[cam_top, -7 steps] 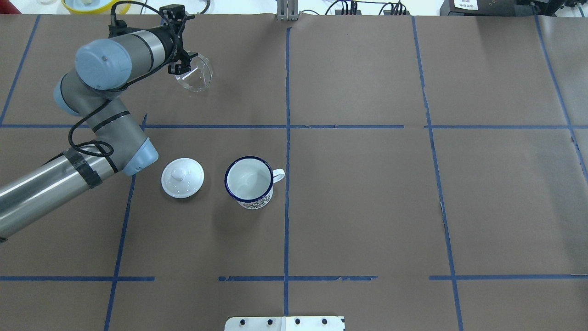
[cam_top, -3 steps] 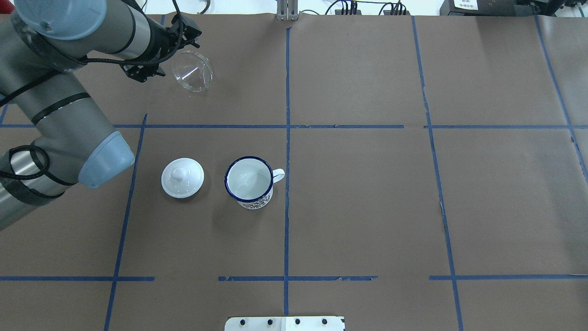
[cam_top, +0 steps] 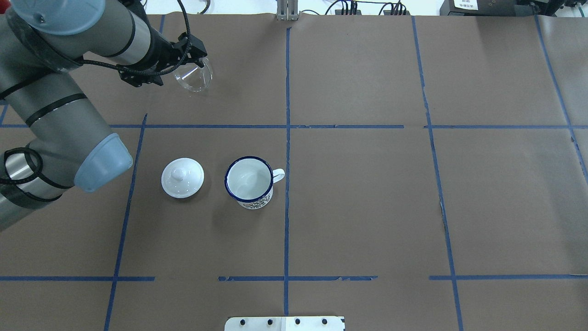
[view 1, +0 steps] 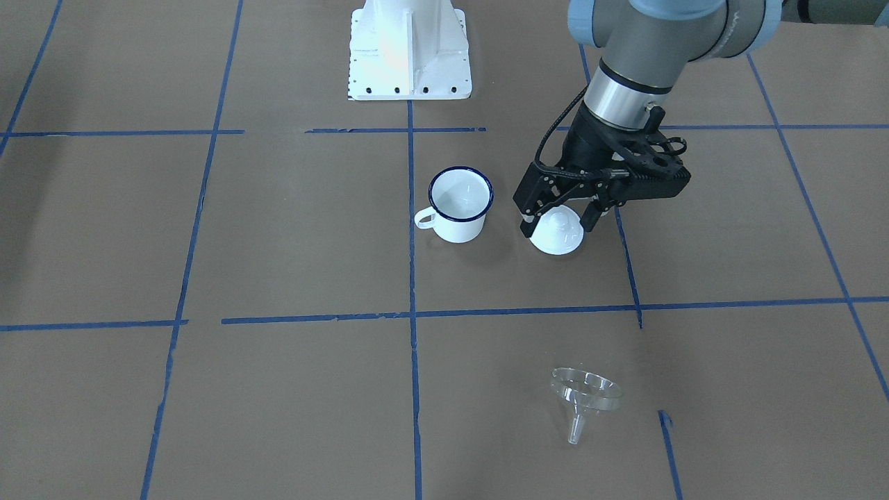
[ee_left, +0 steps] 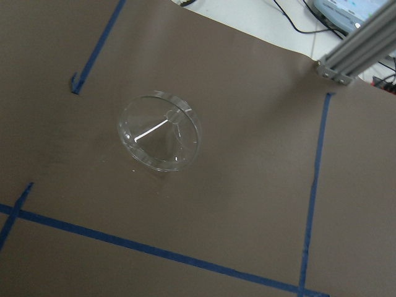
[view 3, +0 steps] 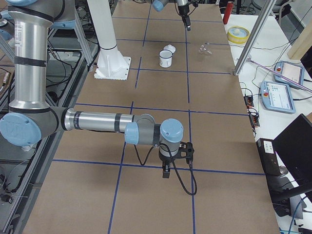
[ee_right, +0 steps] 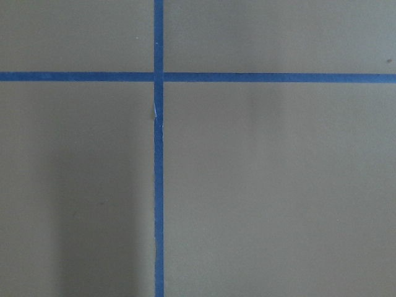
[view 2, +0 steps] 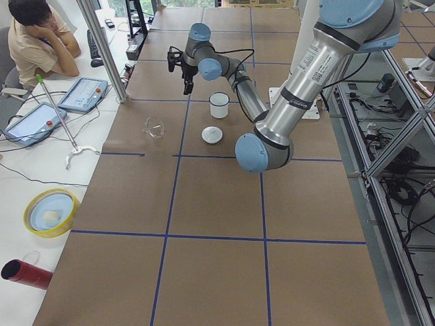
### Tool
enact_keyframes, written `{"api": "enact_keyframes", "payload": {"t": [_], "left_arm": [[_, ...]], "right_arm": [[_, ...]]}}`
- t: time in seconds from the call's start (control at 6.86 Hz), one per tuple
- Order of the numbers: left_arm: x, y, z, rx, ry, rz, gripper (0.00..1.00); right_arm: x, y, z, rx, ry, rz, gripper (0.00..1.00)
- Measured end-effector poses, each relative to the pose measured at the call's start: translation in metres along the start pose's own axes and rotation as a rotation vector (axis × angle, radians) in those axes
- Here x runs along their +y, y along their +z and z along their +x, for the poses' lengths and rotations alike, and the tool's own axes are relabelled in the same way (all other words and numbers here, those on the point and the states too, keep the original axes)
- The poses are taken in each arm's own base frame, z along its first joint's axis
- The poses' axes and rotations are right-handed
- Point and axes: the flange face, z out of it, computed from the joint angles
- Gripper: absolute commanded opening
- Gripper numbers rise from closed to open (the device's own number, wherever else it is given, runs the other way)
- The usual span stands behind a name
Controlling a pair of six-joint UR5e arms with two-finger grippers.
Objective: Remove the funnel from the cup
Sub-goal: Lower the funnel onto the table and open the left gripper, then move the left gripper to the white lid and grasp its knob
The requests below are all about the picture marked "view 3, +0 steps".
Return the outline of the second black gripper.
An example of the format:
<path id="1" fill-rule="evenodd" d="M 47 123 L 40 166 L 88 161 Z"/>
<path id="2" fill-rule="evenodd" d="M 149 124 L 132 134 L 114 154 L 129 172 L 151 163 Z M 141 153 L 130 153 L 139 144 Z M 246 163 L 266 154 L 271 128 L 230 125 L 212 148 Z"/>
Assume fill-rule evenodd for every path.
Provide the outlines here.
<path id="1" fill-rule="evenodd" d="M 188 16 L 188 14 L 190 12 L 189 5 L 188 4 L 179 5 L 178 6 L 178 12 L 179 12 L 179 15 L 181 17 L 183 17 L 183 23 L 184 23 L 185 29 L 187 31 L 190 31 L 191 30 L 191 21 L 190 21 L 190 17 Z"/>

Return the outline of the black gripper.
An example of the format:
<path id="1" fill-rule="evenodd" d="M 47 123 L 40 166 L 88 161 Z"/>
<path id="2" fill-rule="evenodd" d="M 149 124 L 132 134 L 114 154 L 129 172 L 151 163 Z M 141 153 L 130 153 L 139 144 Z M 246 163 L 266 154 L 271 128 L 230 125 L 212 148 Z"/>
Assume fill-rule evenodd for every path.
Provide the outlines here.
<path id="1" fill-rule="evenodd" d="M 163 169 L 162 177 L 170 178 L 170 165 L 174 160 L 162 154 L 159 154 L 159 158 L 162 161 L 162 169 Z"/>

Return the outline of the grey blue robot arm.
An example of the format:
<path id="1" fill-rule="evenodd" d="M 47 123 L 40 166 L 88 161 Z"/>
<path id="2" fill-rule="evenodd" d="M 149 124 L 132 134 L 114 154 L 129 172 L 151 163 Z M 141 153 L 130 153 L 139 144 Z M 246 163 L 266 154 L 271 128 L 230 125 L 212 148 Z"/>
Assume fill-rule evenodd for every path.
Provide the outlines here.
<path id="1" fill-rule="evenodd" d="M 76 111 L 62 106 L 63 95 L 54 105 L 46 101 L 50 31 L 74 30 L 87 63 L 95 59 L 73 0 L 10 0 L 8 13 L 14 20 L 15 97 L 0 120 L 0 132 L 8 142 L 25 147 L 73 129 L 122 133 L 128 144 L 159 149 L 164 178 L 179 159 L 193 166 L 193 146 L 182 141 L 183 126 L 177 119 L 157 124 L 149 114 Z"/>

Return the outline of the second grey blue robot arm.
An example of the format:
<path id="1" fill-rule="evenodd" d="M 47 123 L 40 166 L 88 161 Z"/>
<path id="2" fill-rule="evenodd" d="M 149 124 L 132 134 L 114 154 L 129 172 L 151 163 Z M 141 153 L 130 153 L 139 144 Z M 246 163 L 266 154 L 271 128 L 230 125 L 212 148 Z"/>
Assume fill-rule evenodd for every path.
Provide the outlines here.
<path id="1" fill-rule="evenodd" d="M 147 2 L 150 3 L 157 12 L 161 12 L 170 3 L 170 0 L 148 0 Z M 188 0 L 173 0 L 172 2 L 177 6 L 177 13 L 179 16 L 189 16 L 190 3 Z"/>

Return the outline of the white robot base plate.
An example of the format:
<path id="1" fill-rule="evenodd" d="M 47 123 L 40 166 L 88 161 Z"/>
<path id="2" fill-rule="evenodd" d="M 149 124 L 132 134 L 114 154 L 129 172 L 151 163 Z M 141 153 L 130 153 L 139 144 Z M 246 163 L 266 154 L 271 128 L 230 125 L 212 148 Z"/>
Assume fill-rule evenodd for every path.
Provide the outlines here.
<path id="1" fill-rule="evenodd" d="M 126 80 L 131 64 L 131 57 L 121 56 L 117 60 L 99 57 L 94 74 L 96 79 Z"/>

